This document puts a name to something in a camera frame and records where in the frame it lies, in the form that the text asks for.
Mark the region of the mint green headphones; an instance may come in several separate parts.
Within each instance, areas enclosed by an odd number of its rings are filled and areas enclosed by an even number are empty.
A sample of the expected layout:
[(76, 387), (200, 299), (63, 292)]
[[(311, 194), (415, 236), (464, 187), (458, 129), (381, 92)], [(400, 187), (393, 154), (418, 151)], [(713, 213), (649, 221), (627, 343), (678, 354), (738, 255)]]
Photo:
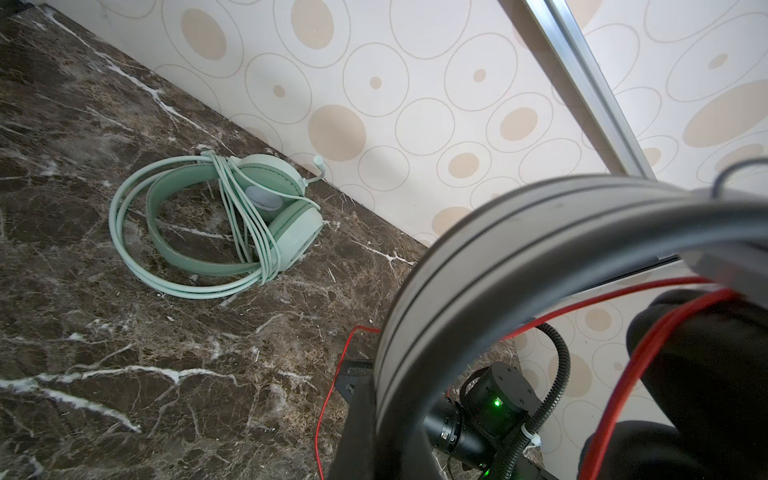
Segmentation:
[[(162, 204), (197, 184), (216, 182), (230, 226), (238, 260), (216, 263), (175, 250), (157, 222)], [(150, 163), (128, 177), (112, 198), (109, 230), (128, 269), (154, 290), (178, 298), (204, 300), (228, 297), (255, 285), (265, 285), (288, 270), (320, 234), (324, 222), (319, 205), (306, 195), (310, 180), (288, 162), (267, 154), (245, 158), (203, 151)], [(133, 200), (145, 196), (150, 240), (169, 264), (186, 272), (226, 278), (226, 283), (193, 286), (152, 274), (128, 252), (124, 220)]]

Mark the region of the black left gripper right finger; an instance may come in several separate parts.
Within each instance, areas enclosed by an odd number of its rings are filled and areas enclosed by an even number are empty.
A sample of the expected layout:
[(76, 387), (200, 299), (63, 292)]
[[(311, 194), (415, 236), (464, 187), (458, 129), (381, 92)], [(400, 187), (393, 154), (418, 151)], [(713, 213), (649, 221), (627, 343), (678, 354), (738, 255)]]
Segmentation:
[(399, 447), (399, 479), (439, 480), (440, 468), (432, 453), (432, 446), (422, 426), (399, 421), (397, 423)]

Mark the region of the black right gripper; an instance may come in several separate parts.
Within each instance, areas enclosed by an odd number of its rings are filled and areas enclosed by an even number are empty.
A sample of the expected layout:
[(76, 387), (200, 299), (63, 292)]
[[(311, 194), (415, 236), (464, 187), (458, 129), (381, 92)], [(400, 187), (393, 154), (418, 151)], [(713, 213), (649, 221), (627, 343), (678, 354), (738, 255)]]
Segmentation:
[(346, 359), (341, 362), (341, 369), (335, 380), (335, 390), (343, 400), (352, 405), (363, 400), (371, 408), (375, 406), (373, 383), (374, 361), (371, 359)]

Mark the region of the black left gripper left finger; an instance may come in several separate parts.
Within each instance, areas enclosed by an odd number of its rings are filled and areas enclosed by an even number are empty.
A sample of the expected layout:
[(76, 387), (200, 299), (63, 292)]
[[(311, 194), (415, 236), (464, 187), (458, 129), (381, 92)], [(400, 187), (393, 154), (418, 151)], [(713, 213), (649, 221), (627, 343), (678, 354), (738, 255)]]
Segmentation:
[(374, 479), (376, 470), (375, 445), (376, 395), (371, 376), (361, 379), (350, 404), (345, 479)]

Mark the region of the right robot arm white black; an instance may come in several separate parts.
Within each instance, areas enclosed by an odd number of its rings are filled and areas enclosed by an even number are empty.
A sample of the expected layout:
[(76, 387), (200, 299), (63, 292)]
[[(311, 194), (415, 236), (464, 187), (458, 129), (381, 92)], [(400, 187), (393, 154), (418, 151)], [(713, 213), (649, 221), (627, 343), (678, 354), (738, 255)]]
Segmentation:
[[(514, 479), (548, 479), (550, 473), (526, 459), (524, 451), (541, 443), (539, 430), (561, 400), (570, 379), (570, 352), (559, 332), (539, 326), (557, 351), (555, 379), (539, 399), (521, 370), (496, 362), (473, 372), (462, 384), (458, 399), (443, 396), (424, 418), (422, 430), (434, 451), (446, 457), (442, 479), (453, 479), (453, 464), (480, 479), (491, 467), (513, 461)], [(373, 452), (373, 370), (371, 359), (339, 360), (331, 389), (349, 404), (338, 452), (323, 479), (371, 479)]]

